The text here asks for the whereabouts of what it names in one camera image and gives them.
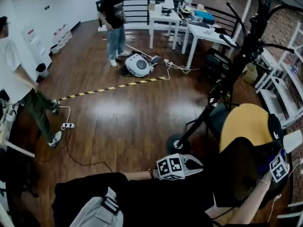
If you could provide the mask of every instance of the person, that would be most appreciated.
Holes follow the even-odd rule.
[[[57,184],[52,204],[55,226],[70,226],[91,198],[104,198],[108,187],[116,193],[124,227],[212,227],[213,219],[226,211],[215,205],[206,170],[176,181],[155,180],[153,172],[98,174]],[[248,225],[252,221],[271,181],[268,172],[229,220],[230,226]]]
[[[54,134],[45,114],[45,109],[58,114],[58,103],[39,92],[34,82],[22,66],[15,43],[9,39],[7,17],[0,17],[0,86],[10,97],[11,103],[20,102],[34,116],[47,144],[55,148],[62,138],[62,132]]]
[[[101,0],[98,11],[99,19],[107,28],[108,57],[113,67],[118,66],[116,62],[117,55],[130,55],[130,52],[125,51],[125,14],[123,3],[124,0]]]

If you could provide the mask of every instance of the white sneaker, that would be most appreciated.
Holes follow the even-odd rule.
[[[109,60],[109,61],[110,61],[110,65],[111,65],[112,67],[117,67],[117,66],[118,66],[116,60]]]
[[[56,104],[56,108],[54,110],[52,110],[52,112],[53,112],[53,114],[58,114],[58,112],[59,112],[59,106],[58,105],[59,104],[58,104],[56,99],[53,100],[53,103]]]
[[[53,138],[52,142],[48,142],[47,144],[48,146],[55,148],[61,139],[62,139],[62,132],[59,131],[55,134],[55,138]]]
[[[121,54],[118,54],[118,55],[119,56],[129,56],[129,55],[131,55],[131,53],[128,51],[123,51]]]

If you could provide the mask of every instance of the yellow and black tape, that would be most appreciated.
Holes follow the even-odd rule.
[[[118,89],[118,88],[124,88],[124,87],[132,86],[132,85],[147,83],[147,82],[151,82],[151,81],[165,80],[165,79],[166,79],[165,77],[153,78],[153,79],[148,79],[148,80],[142,80],[142,81],[137,81],[137,82],[131,82],[131,83],[123,84],[123,85],[119,85],[117,87],[108,87],[108,88],[99,89],[99,90],[95,90],[95,91],[89,91],[89,92],[86,92],[86,93],[78,93],[78,94],[75,94],[75,95],[70,95],[70,96],[66,96],[66,97],[60,98],[59,102],[67,100],[69,98],[78,97],[78,96],[83,96],[83,95],[88,95],[88,94],[95,94],[95,93],[101,93],[101,92],[105,92],[105,91],[109,91],[109,90],[114,90],[114,89]]]

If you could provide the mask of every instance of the red brick wall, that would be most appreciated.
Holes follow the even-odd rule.
[[[205,6],[209,6],[212,8],[216,8],[228,13],[232,13],[230,9],[226,6],[226,2],[230,2],[235,10],[238,12],[240,17],[244,12],[247,0],[193,0],[195,3],[201,3]],[[282,2],[279,0],[274,0],[272,7],[275,7]],[[246,18],[245,26],[247,30],[250,28],[250,17],[254,16],[258,9],[258,0],[253,0],[252,5],[250,7],[249,13]],[[303,17],[293,11],[289,10],[281,10],[276,13],[270,20],[267,29],[262,37],[262,40],[266,43],[275,43],[280,44],[283,46],[288,46],[288,43],[294,33],[294,30],[297,26],[297,21],[303,22]],[[242,36],[239,36],[238,42],[241,44]],[[283,51],[275,48],[268,48],[268,50],[273,54],[276,60],[282,56]],[[297,101],[297,104],[301,104],[302,100],[301,97],[297,94],[296,89],[292,88],[291,90],[292,95],[294,95],[294,99]],[[288,132],[295,131],[297,129],[303,129],[303,120],[299,120],[291,127],[287,129]],[[298,148],[297,151],[294,151],[292,154],[293,165],[299,160],[299,152],[300,149]],[[300,175],[301,167],[299,166],[294,171],[294,194],[293,194],[293,201],[303,201],[303,191],[302,191],[302,175]]]

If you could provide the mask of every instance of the hand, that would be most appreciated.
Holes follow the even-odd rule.
[[[38,83],[34,83],[32,85],[32,87],[33,87],[33,90],[35,90],[36,93],[39,92],[39,84]]]
[[[113,27],[109,23],[105,24],[105,26],[107,30],[113,30]]]

